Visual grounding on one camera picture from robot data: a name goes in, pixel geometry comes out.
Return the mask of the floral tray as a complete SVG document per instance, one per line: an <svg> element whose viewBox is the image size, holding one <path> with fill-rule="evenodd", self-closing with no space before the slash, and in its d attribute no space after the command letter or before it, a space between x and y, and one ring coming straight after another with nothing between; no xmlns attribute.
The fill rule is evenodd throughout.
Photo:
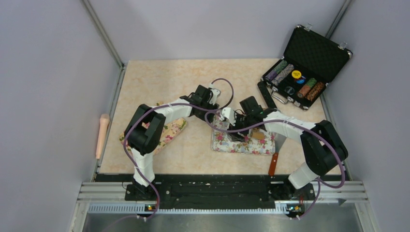
<svg viewBox="0 0 410 232"><path fill-rule="evenodd" d="M225 132L213 130L211 135L211 149L217 152L245 153L271 156L275 152L273 132L259 130L265 134L264 140L245 137L243 142L233 142Z"/></svg>

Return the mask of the wooden dough roller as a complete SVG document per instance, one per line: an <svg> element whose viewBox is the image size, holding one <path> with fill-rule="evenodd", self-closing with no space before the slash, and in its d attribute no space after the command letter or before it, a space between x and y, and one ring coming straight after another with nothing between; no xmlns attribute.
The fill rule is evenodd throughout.
<svg viewBox="0 0 410 232"><path fill-rule="evenodd" d="M265 134L259 131L259 129L252 129L250 132L250 137L255 140L264 140Z"/></svg>

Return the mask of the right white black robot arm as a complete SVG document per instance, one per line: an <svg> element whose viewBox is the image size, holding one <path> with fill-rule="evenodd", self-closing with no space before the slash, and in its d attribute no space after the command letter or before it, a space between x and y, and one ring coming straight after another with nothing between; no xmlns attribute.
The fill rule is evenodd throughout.
<svg viewBox="0 0 410 232"><path fill-rule="evenodd" d="M234 141L244 139L253 128L273 132L301 144L305 161L285 180L283 192L289 199L297 199L303 187L324 176L348 157L348 151L327 120L312 123L286 116L276 107L262 108L253 96L240 103L243 112L225 108L222 115L228 119L230 137Z"/></svg>

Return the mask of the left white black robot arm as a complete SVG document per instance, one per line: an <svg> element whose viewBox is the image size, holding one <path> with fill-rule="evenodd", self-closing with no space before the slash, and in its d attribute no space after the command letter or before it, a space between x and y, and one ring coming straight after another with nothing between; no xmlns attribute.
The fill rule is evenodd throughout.
<svg viewBox="0 0 410 232"><path fill-rule="evenodd" d="M131 194L139 195L144 200L158 195L152 184L155 179L153 152L159 145L164 126L191 116L211 122L212 118L206 116L206 113L219 108L219 96L220 90L213 86L199 85L191 94L168 104L138 106L124 131L123 142L124 151L134 165L132 184L128 186Z"/></svg>

